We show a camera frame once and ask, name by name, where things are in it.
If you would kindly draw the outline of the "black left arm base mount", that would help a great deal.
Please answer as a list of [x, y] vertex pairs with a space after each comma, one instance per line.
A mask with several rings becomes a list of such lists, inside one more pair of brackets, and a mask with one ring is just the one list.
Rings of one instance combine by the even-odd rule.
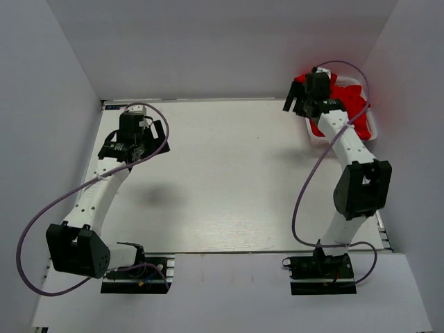
[[146, 255], [141, 266], [130, 271], [110, 271], [102, 279], [102, 294], [166, 295], [173, 282], [175, 255]]

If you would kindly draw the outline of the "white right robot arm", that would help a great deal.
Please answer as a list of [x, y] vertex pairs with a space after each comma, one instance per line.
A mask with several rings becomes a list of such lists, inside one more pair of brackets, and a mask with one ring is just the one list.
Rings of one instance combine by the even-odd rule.
[[386, 204], [392, 166], [365, 146], [353, 122], [366, 115], [361, 86], [337, 87], [336, 75], [317, 67], [295, 78], [285, 111], [310, 120], [324, 135], [342, 174], [334, 188], [335, 213], [326, 233], [314, 244], [308, 263], [323, 277], [344, 263], [359, 228]]

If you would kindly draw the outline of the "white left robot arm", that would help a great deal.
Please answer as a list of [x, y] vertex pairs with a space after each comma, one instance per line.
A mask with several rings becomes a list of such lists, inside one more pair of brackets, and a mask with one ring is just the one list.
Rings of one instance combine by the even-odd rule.
[[139, 244], [107, 244], [101, 231], [117, 192], [136, 163], [169, 151], [160, 120], [146, 113], [146, 106], [132, 105], [119, 116], [119, 127], [106, 138], [99, 151], [92, 183], [60, 224], [46, 230], [54, 269], [88, 278], [101, 278], [122, 268], [133, 277], [146, 270]]

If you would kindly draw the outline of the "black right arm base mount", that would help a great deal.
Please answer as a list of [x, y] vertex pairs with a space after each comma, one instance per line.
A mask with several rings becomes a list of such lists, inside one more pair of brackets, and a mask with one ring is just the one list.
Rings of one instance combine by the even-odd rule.
[[352, 295], [357, 293], [350, 256], [337, 259], [310, 256], [285, 257], [292, 296]]

